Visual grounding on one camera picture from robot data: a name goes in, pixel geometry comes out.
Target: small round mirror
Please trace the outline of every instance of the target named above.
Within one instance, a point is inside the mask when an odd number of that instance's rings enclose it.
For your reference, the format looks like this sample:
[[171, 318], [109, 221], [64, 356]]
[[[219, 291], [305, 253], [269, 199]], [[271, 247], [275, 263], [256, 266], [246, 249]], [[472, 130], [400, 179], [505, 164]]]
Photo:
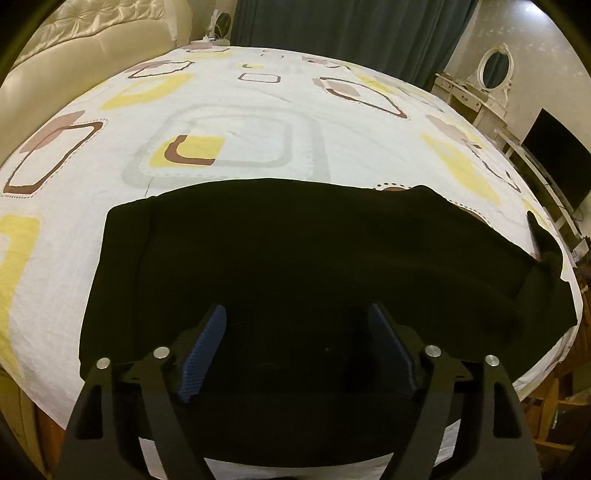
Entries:
[[230, 31], [230, 25], [232, 25], [232, 17], [230, 14], [227, 12], [220, 14], [216, 20], [214, 30], [216, 38], [224, 38]]
[[509, 65], [509, 55], [500, 51], [494, 52], [484, 65], [482, 72], [484, 86], [492, 90], [503, 84], [509, 73]]

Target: black television screen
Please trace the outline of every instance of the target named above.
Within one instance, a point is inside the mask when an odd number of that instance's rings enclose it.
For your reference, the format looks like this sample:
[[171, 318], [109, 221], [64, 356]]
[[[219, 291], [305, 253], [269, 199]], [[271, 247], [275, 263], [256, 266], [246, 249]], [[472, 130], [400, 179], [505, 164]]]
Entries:
[[577, 209], [591, 191], [591, 153], [556, 118], [542, 109], [522, 145], [542, 164]]

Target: mattress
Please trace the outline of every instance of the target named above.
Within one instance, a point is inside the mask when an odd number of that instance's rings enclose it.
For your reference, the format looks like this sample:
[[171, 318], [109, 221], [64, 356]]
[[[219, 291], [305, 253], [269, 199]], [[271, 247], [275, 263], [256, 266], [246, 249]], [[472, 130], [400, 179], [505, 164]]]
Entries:
[[[537, 253], [527, 211], [562, 245], [510, 162], [431, 94], [343, 61], [190, 44], [86, 92], [0, 168], [2, 366], [65, 427], [83, 384], [80, 329], [109, 209], [263, 177], [377, 190], [422, 184], [529, 254]], [[561, 277], [580, 320], [563, 253]], [[575, 334], [515, 381], [520, 397], [566, 356]]]

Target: cream leather headboard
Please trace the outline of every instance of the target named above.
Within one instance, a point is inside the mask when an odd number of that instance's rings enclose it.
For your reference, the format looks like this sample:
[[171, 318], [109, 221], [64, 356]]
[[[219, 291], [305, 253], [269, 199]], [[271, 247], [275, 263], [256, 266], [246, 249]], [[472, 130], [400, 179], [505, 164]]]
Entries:
[[69, 102], [111, 76], [189, 43], [186, 0], [66, 0], [0, 87], [0, 166]]

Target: metal bolt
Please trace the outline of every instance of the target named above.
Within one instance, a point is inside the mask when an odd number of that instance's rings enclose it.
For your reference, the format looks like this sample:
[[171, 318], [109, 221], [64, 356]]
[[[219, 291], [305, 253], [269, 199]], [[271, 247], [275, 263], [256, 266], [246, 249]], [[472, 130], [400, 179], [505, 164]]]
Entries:
[[154, 350], [154, 356], [156, 358], [166, 358], [170, 353], [170, 348], [167, 346], [159, 346], [156, 350]]
[[429, 345], [425, 348], [425, 353], [428, 356], [432, 356], [433, 358], [437, 358], [441, 355], [441, 349], [437, 345]]
[[501, 363], [500, 360], [494, 355], [487, 355], [485, 360], [486, 363], [489, 364], [491, 367], [498, 367]]
[[96, 363], [96, 367], [104, 370], [105, 368], [107, 368], [109, 365], [111, 364], [111, 360], [109, 360], [107, 357], [103, 357], [100, 360], [97, 361]]

